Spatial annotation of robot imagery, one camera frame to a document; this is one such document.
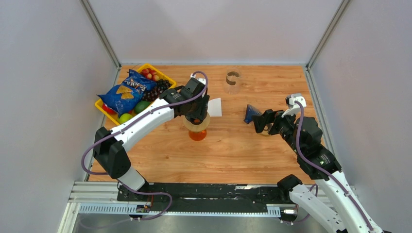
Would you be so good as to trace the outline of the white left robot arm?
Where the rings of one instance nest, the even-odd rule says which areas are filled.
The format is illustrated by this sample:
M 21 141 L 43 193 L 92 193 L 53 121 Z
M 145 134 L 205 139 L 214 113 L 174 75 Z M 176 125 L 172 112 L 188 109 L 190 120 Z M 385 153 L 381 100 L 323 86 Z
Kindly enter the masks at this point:
M 130 189 L 137 201 L 149 194 L 146 180 L 133 168 L 128 151 L 144 136 L 158 126 L 180 116 L 202 123 L 207 116 L 209 96 L 208 80 L 192 74 L 184 86 L 170 88 L 160 94 L 150 106 L 131 120 L 110 130 L 102 127 L 96 131 L 92 145 L 93 157 L 112 179 Z

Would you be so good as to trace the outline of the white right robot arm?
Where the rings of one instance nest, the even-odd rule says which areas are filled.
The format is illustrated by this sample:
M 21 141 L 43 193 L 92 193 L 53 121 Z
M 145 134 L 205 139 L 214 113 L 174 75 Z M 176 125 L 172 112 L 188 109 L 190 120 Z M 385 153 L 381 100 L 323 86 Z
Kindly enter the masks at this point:
M 309 192 L 292 174 L 277 183 L 278 198 L 302 207 L 329 233 L 384 232 L 361 206 L 336 157 L 322 145 L 323 132 L 316 119 L 282 117 L 283 113 L 271 109 L 264 113 L 247 110 L 244 121 L 253 122 L 256 133 L 266 131 L 269 135 L 280 135 L 296 153 L 300 168 L 324 191 L 332 207 Z

